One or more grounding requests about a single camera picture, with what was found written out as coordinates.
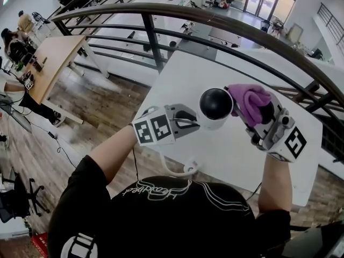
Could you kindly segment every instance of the white cable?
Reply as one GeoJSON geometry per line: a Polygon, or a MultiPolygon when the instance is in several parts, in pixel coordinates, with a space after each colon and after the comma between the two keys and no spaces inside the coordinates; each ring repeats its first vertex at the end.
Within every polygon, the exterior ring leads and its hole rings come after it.
{"type": "Polygon", "coordinates": [[[188,172],[184,172],[184,173],[176,173],[176,172],[171,171],[167,167],[165,156],[162,153],[161,146],[158,145],[157,147],[159,149],[159,154],[160,154],[160,159],[161,159],[162,166],[164,167],[164,169],[167,171],[167,173],[169,175],[177,177],[177,178],[179,178],[179,177],[187,177],[187,176],[190,176],[190,175],[192,175],[192,174],[194,174],[194,173],[196,173],[198,171],[198,168],[193,168],[192,170],[190,170],[188,172]]]}

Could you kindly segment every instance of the black t-shirt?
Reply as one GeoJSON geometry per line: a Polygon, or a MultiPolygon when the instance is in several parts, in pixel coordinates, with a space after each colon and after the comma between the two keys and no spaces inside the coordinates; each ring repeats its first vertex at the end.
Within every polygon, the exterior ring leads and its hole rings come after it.
{"type": "Polygon", "coordinates": [[[79,233],[95,238],[98,257],[259,257],[290,238],[290,215],[271,211],[255,219],[228,185],[165,176],[139,180],[111,199],[104,173],[86,156],[49,223],[49,257],[60,258],[63,245],[79,233]]]}

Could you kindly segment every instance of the cable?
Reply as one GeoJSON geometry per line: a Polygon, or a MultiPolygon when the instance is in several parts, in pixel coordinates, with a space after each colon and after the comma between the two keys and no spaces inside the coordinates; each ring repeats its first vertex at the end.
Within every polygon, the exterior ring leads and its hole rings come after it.
{"type": "Polygon", "coordinates": [[[29,122],[30,124],[32,124],[32,125],[38,127],[38,128],[41,128],[43,131],[45,131],[45,132],[47,132],[47,133],[49,134],[49,132],[48,132],[47,130],[43,129],[42,127],[40,127],[40,126],[36,125],[35,123],[30,122],[30,121],[28,121],[28,122],[29,122]]]}
{"type": "Polygon", "coordinates": [[[56,137],[54,137],[54,140],[56,140],[56,142],[57,142],[58,145],[59,145],[59,147],[58,147],[58,149],[57,149],[56,151],[57,151],[58,153],[60,153],[60,152],[61,152],[61,149],[62,149],[62,150],[64,151],[64,153],[65,153],[65,155],[66,155],[68,161],[70,162],[70,164],[71,164],[72,166],[74,166],[74,168],[76,168],[76,166],[71,162],[71,160],[70,160],[69,156],[67,155],[66,151],[63,149],[63,147],[61,147],[61,145],[60,145],[60,143],[58,142],[58,140],[56,139],[56,137]]]}
{"type": "Polygon", "coordinates": [[[136,162],[134,147],[133,147],[133,155],[134,155],[134,163],[135,163],[135,169],[136,169],[136,179],[139,181],[139,172],[138,172],[138,166],[137,166],[137,162],[136,162]]]}
{"type": "Polygon", "coordinates": [[[249,196],[249,197],[246,199],[246,201],[248,201],[249,199],[251,199],[251,198],[257,193],[258,189],[259,189],[261,186],[262,186],[262,183],[260,183],[260,184],[258,185],[258,187],[256,188],[256,190],[252,193],[251,196],[249,196]]]}
{"type": "Polygon", "coordinates": [[[58,142],[57,138],[55,137],[55,135],[54,135],[52,132],[48,132],[47,130],[45,130],[45,129],[43,129],[42,127],[36,125],[35,123],[30,122],[29,120],[28,120],[28,122],[29,122],[30,124],[32,124],[32,125],[38,127],[38,128],[41,128],[43,131],[47,132],[48,135],[49,135],[52,139],[56,140],[56,142],[57,142],[58,145],[59,145],[59,147],[58,147],[58,149],[56,150],[56,152],[61,153],[61,150],[63,150],[63,152],[65,153],[65,155],[66,155],[68,161],[70,162],[70,164],[71,164],[72,166],[74,166],[74,168],[76,168],[76,166],[71,162],[69,156],[67,155],[67,152],[63,149],[63,147],[61,147],[60,143],[58,142]]]}

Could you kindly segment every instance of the black chair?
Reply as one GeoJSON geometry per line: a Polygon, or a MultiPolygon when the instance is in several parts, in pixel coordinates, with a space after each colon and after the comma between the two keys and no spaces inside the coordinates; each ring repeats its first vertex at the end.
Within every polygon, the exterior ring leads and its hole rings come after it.
{"type": "Polygon", "coordinates": [[[5,193],[0,193],[0,220],[5,224],[10,219],[15,218],[15,213],[12,209],[11,203],[15,198],[15,191],[10,190],[5,193]]]}
{"type": "Polygon", "coordinates": [[[12,218],[25,218],[26,216],[29,216],[30,204],[28,200],[32,201],[34,211],[38,217],[41,217],[41,213],[37,211],[37,206],[46,213],[50,213],[49,209],[44,208],[37,201],[37,194],[40,190],[43,190],[44,187],[39,186],[35,191],[33,191],[32,183],[34,183],[34,179],[29,179],[29,183],[30,192],[27,193],[22,180],[20,179],[19,175],[16,174],[16,179],[14,181],[15,189],[0,193],[0,219],[3,223],[6,223],[12,218]]]}

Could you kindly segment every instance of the person sitting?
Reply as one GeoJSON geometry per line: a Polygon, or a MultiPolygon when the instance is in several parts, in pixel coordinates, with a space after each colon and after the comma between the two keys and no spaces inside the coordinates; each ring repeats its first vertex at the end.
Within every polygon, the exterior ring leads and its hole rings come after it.
{"type": "Polygon", "coordinates": [[[5,28],[1,32],[1,37],[5,45],[5,55],[15,63],[19,63],[20,59],[18,60],[15,53],[11,56],[11,52],[13,52],[11,50],[12,45],[16,49],[21,45],[23,49],[26,49],[27,53],[34,54],[36,52],[36,49],[28,42],[28,36],[22,31],[11,32],[8,28],[5,28]]]}

